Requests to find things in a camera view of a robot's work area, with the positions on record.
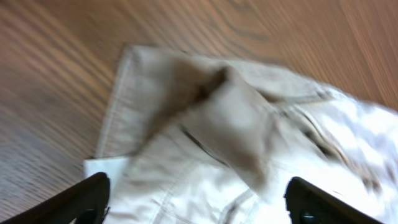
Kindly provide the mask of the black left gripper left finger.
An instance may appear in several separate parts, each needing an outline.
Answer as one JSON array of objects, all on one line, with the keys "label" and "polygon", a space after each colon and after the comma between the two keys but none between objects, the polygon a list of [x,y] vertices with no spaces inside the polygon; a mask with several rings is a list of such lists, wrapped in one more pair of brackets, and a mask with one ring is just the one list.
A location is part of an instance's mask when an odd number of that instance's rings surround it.
[{"label": "black left gripper left finger", "polygon": [[2,224],[102,224],[108,214],[110,179],[97,172]]}]

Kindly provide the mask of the beige khaki shorts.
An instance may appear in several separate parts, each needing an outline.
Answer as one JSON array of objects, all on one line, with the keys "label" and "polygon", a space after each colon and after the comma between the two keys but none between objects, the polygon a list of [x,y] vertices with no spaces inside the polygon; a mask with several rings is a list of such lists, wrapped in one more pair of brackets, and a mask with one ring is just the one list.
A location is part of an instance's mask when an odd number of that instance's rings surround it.
[{"label": "beige khaki shorts", "polygon": [[301,177],[397,222],[397,112],[284,67],[128,47],[85,174],[106,223],[289,223]]}]

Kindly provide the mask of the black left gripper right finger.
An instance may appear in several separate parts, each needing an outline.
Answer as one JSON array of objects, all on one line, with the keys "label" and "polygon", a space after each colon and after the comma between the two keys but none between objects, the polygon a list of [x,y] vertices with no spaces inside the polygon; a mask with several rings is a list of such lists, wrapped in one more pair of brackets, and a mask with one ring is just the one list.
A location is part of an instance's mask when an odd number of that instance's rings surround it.
[{"label": "black left gripper right finger", "polygon": [[381,224],[301,177],[293,177],[284,194],[292,224]]}]

